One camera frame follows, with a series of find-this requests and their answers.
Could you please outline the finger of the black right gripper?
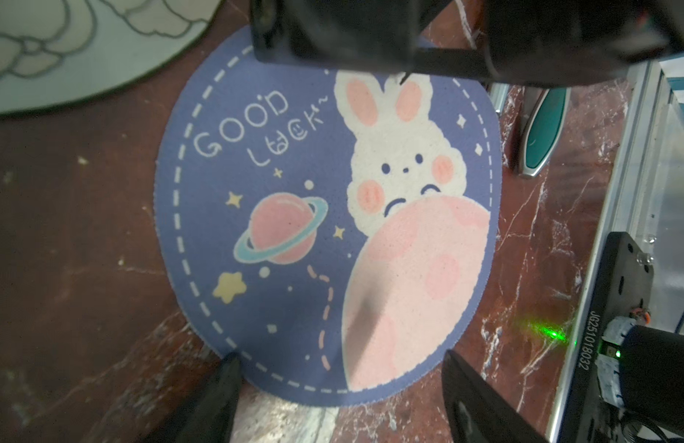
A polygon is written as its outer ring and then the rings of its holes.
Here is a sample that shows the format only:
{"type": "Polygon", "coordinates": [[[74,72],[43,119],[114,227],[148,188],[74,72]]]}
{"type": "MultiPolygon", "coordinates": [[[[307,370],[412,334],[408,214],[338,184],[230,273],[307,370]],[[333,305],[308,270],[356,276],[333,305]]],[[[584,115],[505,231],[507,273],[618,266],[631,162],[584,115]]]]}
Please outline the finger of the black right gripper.
{"type": "Polygon", "coordinates": [[[546,440],[453,350],[444,354],[441,388],[454,442],[546,440]]]}

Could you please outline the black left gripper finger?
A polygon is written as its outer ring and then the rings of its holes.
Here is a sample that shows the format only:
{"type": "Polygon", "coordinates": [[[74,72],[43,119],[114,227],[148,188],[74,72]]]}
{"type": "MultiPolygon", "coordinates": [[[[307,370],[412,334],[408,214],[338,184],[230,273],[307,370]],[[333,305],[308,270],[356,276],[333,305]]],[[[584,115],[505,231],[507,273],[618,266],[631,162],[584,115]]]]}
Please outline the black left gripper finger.
{"type": "Polygon", "coordinates": [[[229,442],[243,384],[237,354],[220,366],[142,442],[229,442]]]}

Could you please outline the green sketch round coaster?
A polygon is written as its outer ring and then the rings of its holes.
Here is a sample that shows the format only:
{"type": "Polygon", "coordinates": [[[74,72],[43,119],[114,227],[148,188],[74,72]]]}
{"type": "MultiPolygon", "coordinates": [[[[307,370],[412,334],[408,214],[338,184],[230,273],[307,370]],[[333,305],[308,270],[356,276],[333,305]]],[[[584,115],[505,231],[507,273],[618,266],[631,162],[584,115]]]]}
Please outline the green sketch round coaster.
{"type": "Polygon", "coordinates": [[[79,102],[162,68],[217,1],[0,1],[0,114],[79,102]]]}

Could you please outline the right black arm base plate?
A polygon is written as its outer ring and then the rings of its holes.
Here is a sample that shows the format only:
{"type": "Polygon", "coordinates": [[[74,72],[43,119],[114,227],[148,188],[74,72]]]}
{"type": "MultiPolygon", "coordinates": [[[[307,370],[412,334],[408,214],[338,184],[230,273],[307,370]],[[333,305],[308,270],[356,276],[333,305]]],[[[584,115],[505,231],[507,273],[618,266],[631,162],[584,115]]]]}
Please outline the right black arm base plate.
{"type": "Polygon", "coordinates": [[[587,320],[577,342],[577,361],[561,414],[559,442],[622,442],[618,409],[603,402],[598,379],[598,357],[607,350],[603,336],[617,317],[648,308],[654,268],[640,245],[625,232],[606,237],[598,262],[587,320]]]}

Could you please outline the purple bunny round coaster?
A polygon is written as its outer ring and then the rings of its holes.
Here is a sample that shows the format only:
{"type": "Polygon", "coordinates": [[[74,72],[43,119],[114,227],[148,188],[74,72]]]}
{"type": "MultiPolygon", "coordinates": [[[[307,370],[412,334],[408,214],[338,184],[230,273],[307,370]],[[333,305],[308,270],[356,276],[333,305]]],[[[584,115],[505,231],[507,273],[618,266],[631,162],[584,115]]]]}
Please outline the purple bunny round coaster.
{"type": "Polygon", "coordinates": [[[491,273],[501,137],[476,81],[266,65],[251,30],[193,74],[155,222],[179,306],[290,402],[378,402],[460,339],[491,273]]]}

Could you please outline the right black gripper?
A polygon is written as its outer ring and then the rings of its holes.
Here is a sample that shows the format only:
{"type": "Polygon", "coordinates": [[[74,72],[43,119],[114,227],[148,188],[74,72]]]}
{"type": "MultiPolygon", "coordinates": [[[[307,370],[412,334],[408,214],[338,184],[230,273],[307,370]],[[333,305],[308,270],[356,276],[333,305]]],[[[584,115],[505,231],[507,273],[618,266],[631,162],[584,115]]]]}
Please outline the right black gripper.
{"type": "Polygon", "coordinates": [[[585,86],[684,53],[684,1],[489,1],[480,50],[426,48],[442,1],[254,1],[264,63],[585,86]]]}

